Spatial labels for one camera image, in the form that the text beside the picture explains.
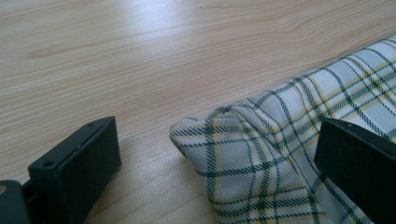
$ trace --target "green plaid pattern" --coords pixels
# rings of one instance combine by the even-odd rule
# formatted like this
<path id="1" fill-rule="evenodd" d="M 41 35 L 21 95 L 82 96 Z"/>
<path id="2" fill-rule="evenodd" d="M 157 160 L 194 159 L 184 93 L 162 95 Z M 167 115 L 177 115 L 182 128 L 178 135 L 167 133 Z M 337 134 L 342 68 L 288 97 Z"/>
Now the green plaid pattern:
<path id="1" fill-rule="evenodd" d="M 318 131 L 342 119 L 396 142 L 395 92 L 393 36 L 170 136 L 221 223 L 371 223 L 314 164 Z"/>

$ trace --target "plaid fabric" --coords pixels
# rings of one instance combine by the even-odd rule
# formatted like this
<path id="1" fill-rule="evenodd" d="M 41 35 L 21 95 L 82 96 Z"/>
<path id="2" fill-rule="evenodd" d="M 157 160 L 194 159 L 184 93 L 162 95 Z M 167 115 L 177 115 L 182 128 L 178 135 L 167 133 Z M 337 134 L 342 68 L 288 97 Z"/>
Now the plaid fabric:
<path id="1" fill-rule="evenodd" d="M 184 119 L 171 140 L 221 223 L 370 223 L 313 162 L 320 122 L 396 142 L 396 36 L 256 97 Z"/>

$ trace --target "light wood grain surface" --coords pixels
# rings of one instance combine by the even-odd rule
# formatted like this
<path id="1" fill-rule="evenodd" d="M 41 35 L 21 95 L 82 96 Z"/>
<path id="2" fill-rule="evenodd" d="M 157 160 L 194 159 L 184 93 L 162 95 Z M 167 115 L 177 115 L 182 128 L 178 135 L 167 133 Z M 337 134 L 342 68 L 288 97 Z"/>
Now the light wood grain surface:
<path id="1" fill-rule="evenodd" d="M 114 115 L 123 165 L 87 223 L 216 223 L 170 126 L 396 33 L 393 1 L 2 0 L 0 179 Z"/>

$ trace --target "black plastic bracket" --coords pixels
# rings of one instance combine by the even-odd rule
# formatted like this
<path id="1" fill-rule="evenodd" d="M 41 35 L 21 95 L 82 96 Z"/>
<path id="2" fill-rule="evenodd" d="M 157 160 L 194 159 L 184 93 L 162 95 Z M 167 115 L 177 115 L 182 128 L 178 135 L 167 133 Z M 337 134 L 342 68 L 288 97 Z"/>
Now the black plastic bracket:
<path id="1" fill-rule="evenodd" d="M 0 181 L 1 223 L 83 223 L 120 165 L 115 118 L 90 122 L 33 162 L 23 186 Z"/>
<path id="2" fill-rule="evenodd" d="M 373 222 L 396 223 L 396 145 L 362 127 L 322 121 L 315 164 Z"/>

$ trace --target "fabric fold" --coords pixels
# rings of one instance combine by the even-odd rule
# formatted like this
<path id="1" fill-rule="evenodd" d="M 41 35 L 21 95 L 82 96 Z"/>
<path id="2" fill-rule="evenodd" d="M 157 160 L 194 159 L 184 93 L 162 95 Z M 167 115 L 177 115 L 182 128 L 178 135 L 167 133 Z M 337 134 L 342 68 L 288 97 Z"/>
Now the fabric fold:
<path id="1" fill-rule="evenodd" d="M 171 140 L 221 223 L 370 223 L 314 156 L 323 118 L 396 142 L 395 62 L 393 36 L 207 119 L 183 119 Z"/>

